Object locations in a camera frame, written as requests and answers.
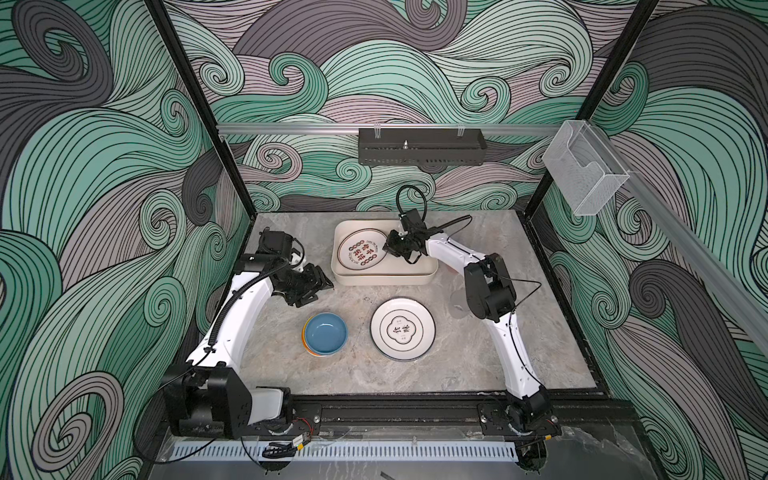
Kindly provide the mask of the red text white plate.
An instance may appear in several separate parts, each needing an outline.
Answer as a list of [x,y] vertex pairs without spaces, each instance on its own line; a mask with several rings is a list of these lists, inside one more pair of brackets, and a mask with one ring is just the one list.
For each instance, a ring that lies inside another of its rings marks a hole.
[[365,228],[347,235],[336,251],[338,263],[353,271],[370,269],[387,256],[383,250],[386,235],[378,229]]

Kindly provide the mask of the black text white plate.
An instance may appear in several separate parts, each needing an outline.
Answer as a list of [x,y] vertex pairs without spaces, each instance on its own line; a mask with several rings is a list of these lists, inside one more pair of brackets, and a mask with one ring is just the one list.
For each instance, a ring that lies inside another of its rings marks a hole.
[[436,323],[420,302],[396,297],[382,303],[373,313],[370,336],[376,348],[395,361],[413,361],[433,346]]

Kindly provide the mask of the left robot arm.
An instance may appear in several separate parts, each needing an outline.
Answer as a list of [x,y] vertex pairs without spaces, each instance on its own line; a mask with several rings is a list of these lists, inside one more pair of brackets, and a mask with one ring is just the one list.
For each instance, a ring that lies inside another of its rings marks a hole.
[[238,440],[290,429],[294,411],[285,387],[248,387],[240,377],[248,340],[267,302],[296,308],[333,287],[323,270],[294,250],[238,259],[224,305],[198,346],[166,370],[162,393],[171,432],[179,437]]

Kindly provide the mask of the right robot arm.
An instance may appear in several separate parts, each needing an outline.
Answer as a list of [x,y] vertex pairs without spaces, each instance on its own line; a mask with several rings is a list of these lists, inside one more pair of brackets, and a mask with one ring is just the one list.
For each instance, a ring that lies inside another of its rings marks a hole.
[[399,214],[401,231],[387,235],[384,250],[407,262],[411,256],[426,256],[450,267],[464,280],[470,312],[485,322],[504,374],[508,402],[506,416],[512,431],[531,436],[536,423],[551,408],[548,391],[534,373],[520,333],[517,310],[520,301],[502,256],[481,253],[455,242],[445,233],[449,221],[437,227],[426,225],[426,215],[411,209]]

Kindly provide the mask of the white plastic bin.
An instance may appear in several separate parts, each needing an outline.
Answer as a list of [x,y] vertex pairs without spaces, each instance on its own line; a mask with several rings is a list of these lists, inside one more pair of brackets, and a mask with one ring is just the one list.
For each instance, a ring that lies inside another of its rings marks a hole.
[[427,285],[438,262],[420,257],[410,264],[384,250],[387,235],[403,231],[398,220],[346,220],[334,231],[331,270],[343,286]]

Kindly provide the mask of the blue bowl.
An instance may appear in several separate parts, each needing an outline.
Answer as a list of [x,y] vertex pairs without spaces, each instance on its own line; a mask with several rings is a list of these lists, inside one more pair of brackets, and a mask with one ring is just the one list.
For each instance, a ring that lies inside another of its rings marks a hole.
[[307,320],[302,331],[307,351],[315,356],[331,356],[341,350],[348,338],[344,320],[333,313],[319,313]]

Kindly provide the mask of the clear plastic cup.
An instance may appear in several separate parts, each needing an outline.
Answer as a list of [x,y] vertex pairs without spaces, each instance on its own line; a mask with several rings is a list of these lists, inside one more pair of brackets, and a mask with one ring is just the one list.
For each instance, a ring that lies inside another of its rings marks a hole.
[[462,319],[471,314],[471,310],[467,303],[466,290],[464,288],[457,289],[451,293],[449,296],[448,311],[455,319]]

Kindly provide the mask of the black wall tray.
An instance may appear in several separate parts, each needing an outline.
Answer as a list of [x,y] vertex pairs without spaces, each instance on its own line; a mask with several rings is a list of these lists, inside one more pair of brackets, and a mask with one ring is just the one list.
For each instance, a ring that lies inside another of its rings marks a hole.
[[476,166],[488,151],[480,129],[365,128],[357,139],[358,160],[367,166]]

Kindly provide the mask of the clear acrylic wall holder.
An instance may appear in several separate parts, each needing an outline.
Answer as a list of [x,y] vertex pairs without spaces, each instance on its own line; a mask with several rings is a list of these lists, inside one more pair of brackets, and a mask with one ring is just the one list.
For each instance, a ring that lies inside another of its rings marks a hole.
[[602,129],[568,120],[543,154],[543,162],[575,216],[596,216],[629,179],[628,167]]

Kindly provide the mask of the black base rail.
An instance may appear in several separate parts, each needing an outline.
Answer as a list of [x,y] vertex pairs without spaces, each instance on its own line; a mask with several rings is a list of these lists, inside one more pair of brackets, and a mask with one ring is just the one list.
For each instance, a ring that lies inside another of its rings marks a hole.
[[412,395],[296,395],[284,401],[278,416],[252,420],[249,404],[211,400],[193,394],[177,407],[166,408],[177,436],[233,439],[281,438],[309,433],[331,437],[354,427],[458,427],[483,436],[523,439],[557,436],[565,426],[633,423],[634,408],[626,401],[556,392],[535,418],[497,392]]

